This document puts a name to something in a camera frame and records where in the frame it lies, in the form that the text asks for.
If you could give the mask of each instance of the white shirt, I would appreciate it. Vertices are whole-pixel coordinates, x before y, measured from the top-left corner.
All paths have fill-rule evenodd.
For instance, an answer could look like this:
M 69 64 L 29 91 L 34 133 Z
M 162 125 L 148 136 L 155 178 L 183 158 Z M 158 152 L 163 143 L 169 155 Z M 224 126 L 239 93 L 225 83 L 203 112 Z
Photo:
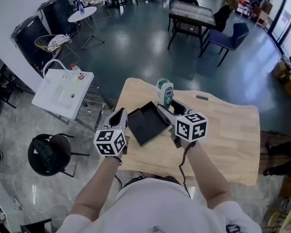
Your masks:
M 238 203 L 223 202 L 211 210 L 190 199 L 181 185 L 152 178 L 122 189 L 94 222 L 67 216 L 57 233 L 152 233 L 155 226 L 159 233 L 261 233 Z

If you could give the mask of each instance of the round white table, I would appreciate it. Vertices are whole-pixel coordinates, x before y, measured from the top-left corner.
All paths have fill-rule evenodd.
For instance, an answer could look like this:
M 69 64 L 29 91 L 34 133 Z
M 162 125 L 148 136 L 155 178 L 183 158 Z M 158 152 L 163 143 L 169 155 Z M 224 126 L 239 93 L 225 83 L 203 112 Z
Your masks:
M 90 17 L 93 13 L 95 13 L 97 10 L 96 7 L 87 7 L 87 8 L 84 8 L 84 11 L 85 13 L 84 14 L 81 14 L 80 11 L 76 11 L 75 13 L 73 13 L 69 18 L 68 18 L 68 22 L 74 22 L 74 23 L 77 23 L 78 21 L 80 21 L 82 23 L 82 21 L 85 21 L 85 23 L 94 31 L 94 33 L 96 33 L 95 29 L 87 22 L 87 18 Z M 78 36 L 79 36 L 79 41 L 80 41 L 80 45 L 81 44 L 81 38 L 80 38 L 80 33 L 79 33 L 79 27 L 77 26 L 77 30 L 78 30 Z M 85 48 L 85 45 L 86 43 L 91 39 L 91 37 L 94 37 L 96 38 L 98 41 L 100 41 L 101 43 L 104 43 L 105 41 L 103 40 L 100 40 L 99 38 L 97 38 L 96 36 L 94 35 L 91 35 L 87 41 L 84 43 L 84 45 L 81 47 L 82 49 Z

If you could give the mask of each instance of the wristband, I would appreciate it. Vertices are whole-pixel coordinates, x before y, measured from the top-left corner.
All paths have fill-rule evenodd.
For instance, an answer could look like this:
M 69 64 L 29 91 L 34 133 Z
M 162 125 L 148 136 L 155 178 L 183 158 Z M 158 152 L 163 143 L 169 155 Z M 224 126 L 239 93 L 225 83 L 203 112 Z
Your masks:
M 188 152 L 188 150 L 191 149 L 192 147 L 194 147 L 195 145 L 196 145 L 196 141 L 191 142 L 184 150 L 184 153 L 186 154 Z
M 119 166 L 122 166 L 123 162 L 120 158 L 118 158 L 117 156 L 106 156 L 107 157 L 113 157 L 114 159 L 117 159 L 119 161 Z

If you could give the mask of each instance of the marble floor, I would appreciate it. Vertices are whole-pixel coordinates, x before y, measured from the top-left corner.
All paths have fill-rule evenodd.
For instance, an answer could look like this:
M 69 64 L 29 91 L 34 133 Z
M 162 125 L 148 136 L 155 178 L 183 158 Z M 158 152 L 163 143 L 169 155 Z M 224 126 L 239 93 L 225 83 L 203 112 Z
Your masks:
M 4 162 L 0 163 L 0 181 L 8 194 L 15 196 L 22 204 L 26 223 L 51 218 L 52 231 L 55 232 L 69 212 L 76 195 L 98 168 L 99 155 L 93 147 L 93 133 L 76 123 L 66 125 L 31 105 L 30 94 L 15 93 L 11 100 L 17 108 L 5 104 L 0 114 L 0 150 L 4 153 Z M 73 135 L 75 138 L 70 139 L 72 150 L 90 154 L 89 157 L 71 158 L 66 170 L 72 173 L 76 164 L 74 178 L 62 173 L 44 177 L 31 169 L 27 150 L 32 138 L 40 133 Z M 119 171 L 117 175 L 122 183 L 126 183 L 133 178 L 134 172 Z M 281 183 L 282 177 L 259 175 L 254 186 L 232 183 L 231 192 L 242 209 L 261 224 L 266 206 L 277 198 Z M 103 211 L 115 201 L 118 188 L 115 179 Z M 201 199 L 198 189 L 193 199 Z

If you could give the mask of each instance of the metal rack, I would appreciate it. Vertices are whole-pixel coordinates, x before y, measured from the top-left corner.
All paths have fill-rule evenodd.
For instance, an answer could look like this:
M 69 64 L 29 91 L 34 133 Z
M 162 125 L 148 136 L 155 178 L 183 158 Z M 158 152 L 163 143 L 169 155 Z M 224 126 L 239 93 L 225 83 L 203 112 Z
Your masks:
M 105 107 L 107 106 L 109 109 L 113 109 L 115 106 L 111 102 L 109 102 L 109 100 L 106 99 L 105 96 L 101 93 L 94 79 L 90 85 L 90 88 L 94 88 L 97 91 L 98 95 L 96 95 L 94 92 L 89 92 L 90 89 L 87 91 L 85 98 L 83 99 L 82 105 L 79 108 L 77 117 L 74 120 L 70 120 L 60 115 L 55 115 L 54 113 L 51 113 L 49 111 L 46 112 L 56 117 L 61 122 L 69 124 L 69 121 L 73 121 L 89 129 L 90 131 L 96 132 Z M 95 96 L 98 98 L 98 100 L 86 98 L 90 96 Z

